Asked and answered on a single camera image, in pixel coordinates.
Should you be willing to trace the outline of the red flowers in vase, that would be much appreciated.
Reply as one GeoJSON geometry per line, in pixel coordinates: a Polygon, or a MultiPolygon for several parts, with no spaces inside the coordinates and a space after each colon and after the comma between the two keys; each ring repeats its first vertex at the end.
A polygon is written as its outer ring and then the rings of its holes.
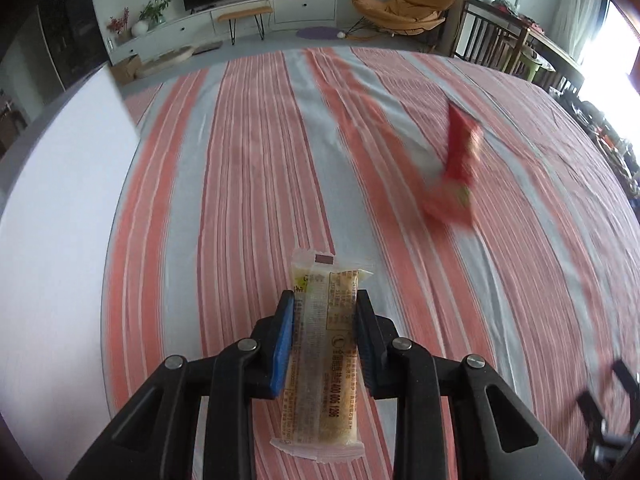
{"type": "Polygon", "coordinates": [[[106,25],[106,29],[112,35],[115,44],[120,46],[130,39],[129,8],[124,7],[118,18],[112,16],[106,25]]]}

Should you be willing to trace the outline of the yellow rice cracker packet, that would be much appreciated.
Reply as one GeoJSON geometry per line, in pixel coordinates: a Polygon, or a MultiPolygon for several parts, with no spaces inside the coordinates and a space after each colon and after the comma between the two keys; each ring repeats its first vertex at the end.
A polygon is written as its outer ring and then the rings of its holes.
{"type": "Polygon", "coordinates": [[[322,464],[363,456],[357,429],[357,292],[372,272],[355,260],[299,248],[292,255],[294,326],[271,444],[322,464]]]}

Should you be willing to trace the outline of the orange lounge chair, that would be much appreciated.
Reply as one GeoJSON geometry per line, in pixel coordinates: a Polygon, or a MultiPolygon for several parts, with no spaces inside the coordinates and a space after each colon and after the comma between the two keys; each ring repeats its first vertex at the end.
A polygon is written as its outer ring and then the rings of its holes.
{"type": "Polygon", "coordinates": [[[390,36],[416,37],[446,21],[457,0],[352,0],[360,19],[347,31],[350,36],[371,25],[390,36]]]}

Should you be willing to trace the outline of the white tv cabinet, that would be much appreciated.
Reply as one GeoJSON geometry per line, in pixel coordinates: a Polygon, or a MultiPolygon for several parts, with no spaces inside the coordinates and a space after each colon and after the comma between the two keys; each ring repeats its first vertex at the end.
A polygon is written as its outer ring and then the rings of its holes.
{"type": "Polygon", "coordinates": [[[146,62],[183,47],[218,41],[233,44],[244,36],[334,26],[336,19],[337,0],[247,0],[160,24],[120,46],[109,47],[107,52],[113,64],[134,55],[146,62]]]}

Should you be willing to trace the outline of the white board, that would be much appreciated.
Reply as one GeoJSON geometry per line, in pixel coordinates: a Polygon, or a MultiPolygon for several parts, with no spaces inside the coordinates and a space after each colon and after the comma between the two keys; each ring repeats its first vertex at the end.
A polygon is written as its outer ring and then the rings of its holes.
{"type": "Polygon", "coordinates": [[[1,414],[63,479],[110,419],[102,295],[139,137],[107,68],[57,98],[1,162],[1,414]]]}

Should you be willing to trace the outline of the striped red grey tablecloth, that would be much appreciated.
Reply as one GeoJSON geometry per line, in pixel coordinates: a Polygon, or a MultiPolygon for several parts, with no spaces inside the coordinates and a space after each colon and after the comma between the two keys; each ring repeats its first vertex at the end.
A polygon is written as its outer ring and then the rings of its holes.
{"type": "Polygon", "coordinates": [[[166,356],[246,337],[304,248],[365,264],[375,310],[436,356],[484,356],[574,460],[582,390],[626,430],[611,366],[639,365],[639,225],[546,92],[435,55],[335,47],[237,58],[126,104],[141,142],[105,275],[112,411],[166,356]],[[472,229],[422,206],[449,101],[484,133],[472,229]]]}

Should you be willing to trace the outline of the wooden bench stool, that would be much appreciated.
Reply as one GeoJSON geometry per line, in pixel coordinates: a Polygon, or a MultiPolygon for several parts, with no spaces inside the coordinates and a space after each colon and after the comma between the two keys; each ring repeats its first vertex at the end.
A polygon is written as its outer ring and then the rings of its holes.
{"type": "Polygon", "coordinates": [[[255,22],[259,38],[261,40],[264,40],[266,36],[264,16],[270,14],[273,14],[273,8],[271,6],[256,6],[256,8],[237,10],[220,14],[217,18],[217,22],[226,23],[228,25],[229,38],[232,46],[234,46],[235,41],[238,39],[239,20],[244,20],[244,18],[252,18],[255,22]]]}

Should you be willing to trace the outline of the plant in white vase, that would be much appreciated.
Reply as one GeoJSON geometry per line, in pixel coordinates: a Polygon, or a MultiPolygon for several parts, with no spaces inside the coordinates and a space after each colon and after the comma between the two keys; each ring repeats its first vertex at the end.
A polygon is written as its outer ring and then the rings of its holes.
{"type": "Polygon", "coordinates": [[[164,24],[166,18],[164,12],[169,8],[171,0],[149,0],[139,14],[136,24],[131,27],[131,35],[134,38],[145,35],[160,24],[164,24]]]}

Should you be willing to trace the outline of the red snack packet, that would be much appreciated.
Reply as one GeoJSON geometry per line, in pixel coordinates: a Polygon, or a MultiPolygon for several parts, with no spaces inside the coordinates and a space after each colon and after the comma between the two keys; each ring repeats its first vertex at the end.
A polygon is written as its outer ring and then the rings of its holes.
{"type": "Polygon", "coordinates": [[[465,229],[474,226],[473,191],[484,139],[483,128],[456,103],[448,102],[448,145],[444,170],[427,185],[423,210],[465,229]]]}

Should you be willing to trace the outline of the dark wooden chair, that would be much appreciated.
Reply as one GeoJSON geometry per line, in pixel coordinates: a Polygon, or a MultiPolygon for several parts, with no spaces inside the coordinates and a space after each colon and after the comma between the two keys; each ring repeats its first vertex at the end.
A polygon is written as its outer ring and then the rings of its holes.
{"type": "Polygon", "coordinates": [[[513,75],[529,37],[520,18],[483,0],[462,0],[450,58],[513,75]]]}

